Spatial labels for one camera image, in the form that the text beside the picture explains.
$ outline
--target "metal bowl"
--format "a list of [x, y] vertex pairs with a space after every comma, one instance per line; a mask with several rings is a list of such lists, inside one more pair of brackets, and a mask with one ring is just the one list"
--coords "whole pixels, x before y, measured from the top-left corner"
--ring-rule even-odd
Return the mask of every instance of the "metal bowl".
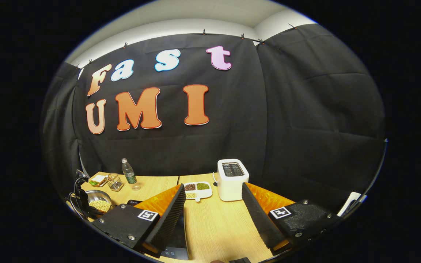
[[91, 203], [91, 202], [97, 201], [97, 200], [103, 200], [103, 201], [106, 201], [106, 202], [110, 203], [110, 209], [111, 209], [111, 198], [104, 191], [89, 190], [89, 191], [86, 191], [86, 194], [87, 194], [87, 202], [88, 203]]

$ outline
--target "black fabric backdrop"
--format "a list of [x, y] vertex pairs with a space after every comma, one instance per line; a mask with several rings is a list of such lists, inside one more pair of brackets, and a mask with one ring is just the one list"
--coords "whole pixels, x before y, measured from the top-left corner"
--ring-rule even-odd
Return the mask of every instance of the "black fabric backdrop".
[[[217, 45], [231, 52], [225, 57], [232, 63], [230, 70], [212, 66], [205, 50]], [[180, 50], [179, 65], [156, 72], [156, 55], [169, 49]], [[115, 66], [127, 59], [134, 60], [134, 73], [112, 82]], [[100, 90], [87, 97], [92, 73], [108, 64], [112, 70]], [[158, 37], [96, 59], [84, 67], [74, 89], [73, 72], [78, 70], [67, 74], [71, 81], [64, 83], [65, 91], [60, 89], [57, 99], [49, 92], [46, 100], [69, 102], [72, 119], [70, 109], [51, 110], [47, 115], [57, 117], [43, 124], [44, 146], [57, 145], [45, 148], [56, 152], [45, 158], [50, 175], [64, 178], [60, 183], [72, 181], [80, 168], [77, 150], [89, 175], [120, 173], [121, 158], [127, 158], [137, 175], [151, 176], [209, 173], [217, 170], [218, 160], [236, 158], [248, 169], [250, 183], [338, 211], [350, 192], [367, 187], [379, 164], [384, 110], [376, 85], [358, 58], [317, 24], [281, 32], [256, 47], [250, 39], [230, 35]], [[205, 125], [184, 123], [187, 96], [182, 89], [191, 84], [209, 87]], [[157, 113], [162, 127], [118, 131], [115, 96], [130, 92], [137, 103], [150, 87], [160, 88]], [[94, 135], [88, 130], [85, 106], [101, 99], [107, 100], [105, 129]], [[63, 116], [62, 124], [50, 121]], [[97, 107], [94, 121], [98, 123]], [[53, 125], [63, 128], [51, 129]], [[63, 163], [54, 156], [63, 156]], [[58, 186], [62, 195], [69, 193], [70, 185]]]

